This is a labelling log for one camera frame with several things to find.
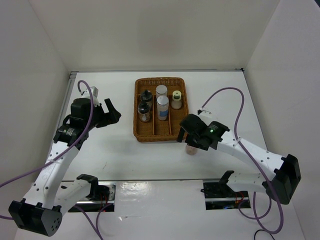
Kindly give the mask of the blue label shaker silver lid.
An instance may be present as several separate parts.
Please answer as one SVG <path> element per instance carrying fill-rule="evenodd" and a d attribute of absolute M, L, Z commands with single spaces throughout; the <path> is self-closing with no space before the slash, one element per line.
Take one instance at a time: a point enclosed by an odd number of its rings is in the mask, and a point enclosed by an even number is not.
<path fill-rule="evenodd" d="M 167 96 L 168 93 L 168 89 L 165 85 L 158 85 L 156 87 L 156 98 L 160 97 L 160 96 Z"/>

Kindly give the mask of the brown wicker divided basket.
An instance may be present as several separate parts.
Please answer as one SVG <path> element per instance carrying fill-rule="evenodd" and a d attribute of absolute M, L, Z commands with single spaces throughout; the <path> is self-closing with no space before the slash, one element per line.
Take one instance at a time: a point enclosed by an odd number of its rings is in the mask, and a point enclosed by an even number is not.
<path fill-rule="evenodd" d="M 174 91 L 181 92 L 182 106 L 180 109 L 168 107 L 168 116 L 165 120 L 159 120 L 157 115 L 156 87 L 167 87 L 169 101 L 173 100 Z M 141 94 L 148 90 L 152 93 L 153 103 L 150 109 L 150 120 L 142 122 L 138 114 L 138 105 L 141 102 Z M 133 134 L 138 142 L 163 142 L 176 141 L 180 131 L 180 122 L 189 114 L 188 97 L 185 81 L 180 77 L 147 77 L 135 81 L 134 107 L 133 107 Z"/>

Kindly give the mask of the black top glass condiment bottle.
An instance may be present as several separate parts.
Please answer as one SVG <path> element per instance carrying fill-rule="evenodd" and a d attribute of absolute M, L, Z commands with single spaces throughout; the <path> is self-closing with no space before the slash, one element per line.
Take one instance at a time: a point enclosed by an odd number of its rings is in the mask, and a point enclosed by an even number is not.
<path fill-rule="evenodd" d="M 138 111 L 138 116 L 141 122 L 148 122 L 151 118 L 151 110 L 150 110 L 150 106 L 145 102 L 142 101 L 138 107 L 137 107 L 137 111 Z"/>

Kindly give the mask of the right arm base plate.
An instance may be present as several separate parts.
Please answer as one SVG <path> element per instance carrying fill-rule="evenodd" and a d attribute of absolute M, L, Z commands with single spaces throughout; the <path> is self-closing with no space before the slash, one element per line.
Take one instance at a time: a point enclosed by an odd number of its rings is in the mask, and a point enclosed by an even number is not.
<path fill-rule="evenodd" d="M 204 181 L 200 192 L 204 195 L 206 210 L 232 210 L 239 205 L 245 209 L 251 208 L 247 191 L 235 192 L 218 180 Z"/>

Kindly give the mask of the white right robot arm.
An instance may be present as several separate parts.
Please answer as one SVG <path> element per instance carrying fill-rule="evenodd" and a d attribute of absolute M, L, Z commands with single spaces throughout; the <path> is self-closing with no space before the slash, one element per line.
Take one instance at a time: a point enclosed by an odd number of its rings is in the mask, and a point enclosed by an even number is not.
<path fill-rule="evenodd" d="M 236 137 L 232 130 L 218 121 L 206 124 L 199 115 L 188 114 L 179 125 L 178 142 L 182 142 L 182 136 L 186 134 L 188 146 L 204 151 L 214 149 L 258 169 L 256 174 L 226 171 L 219 184 L 223 196 L 229 197 L 240 191 L 261 192 L 282 205 L 290 203 L 301 180 L 299 161 L 295 156 L 272 153 Z"/>

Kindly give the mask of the pink lid spice jar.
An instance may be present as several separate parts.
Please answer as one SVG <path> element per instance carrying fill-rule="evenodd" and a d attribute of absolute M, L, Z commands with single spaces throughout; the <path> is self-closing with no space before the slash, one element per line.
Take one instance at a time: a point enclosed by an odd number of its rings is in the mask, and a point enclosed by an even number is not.
<path fill-rule="evenodd" d="M 198 149 L 193 146 L 187 145 L 185 147 L 185 152 L 190 156 L 194 156 L 198 152 Z"/>

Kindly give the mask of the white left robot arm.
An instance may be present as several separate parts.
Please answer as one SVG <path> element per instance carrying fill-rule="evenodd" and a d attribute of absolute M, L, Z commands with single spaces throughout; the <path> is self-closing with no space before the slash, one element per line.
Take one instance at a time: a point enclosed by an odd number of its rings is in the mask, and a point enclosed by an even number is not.
<path fill-rule="evenodd" d="M 84 173 L 58 193 L 66 171 L 88 139 L 89 131 L 119 122 L 121 114 L 111 100 L 107 98 L 104 102 L 108 112 L 89 98 L 73 101 L 70 114 L 55 133 L 44 168 L 22 200 L 12 201 L 8 208 L 18 228 L 51 237 L 59 229 L 63 215 L 81 199 L 108 202 L 109 187 L 100 185 L 97 177 Z"/>

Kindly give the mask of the yellow lid spice jar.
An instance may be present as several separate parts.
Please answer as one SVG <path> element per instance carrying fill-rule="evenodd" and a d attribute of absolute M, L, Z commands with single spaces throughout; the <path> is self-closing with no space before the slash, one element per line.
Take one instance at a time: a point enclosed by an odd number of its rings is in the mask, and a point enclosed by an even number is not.
<path fill-rule="evenodd" d="M 172 93 L 171 107 L 174 110 L 179 110 L 182 107 L 182 93 L 179 90 L 175 90 Z"/>

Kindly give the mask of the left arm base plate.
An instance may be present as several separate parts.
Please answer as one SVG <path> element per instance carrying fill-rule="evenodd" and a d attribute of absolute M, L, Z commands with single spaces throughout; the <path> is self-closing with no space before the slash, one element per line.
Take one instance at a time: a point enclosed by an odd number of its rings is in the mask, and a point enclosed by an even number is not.
<path fill-rule="evenodd" d="M 116 182 L 99 181 L 99 190 L 94 196 L 83 197 L 75 205 L 86 213 L 114 212 L 116 199 Z"/>

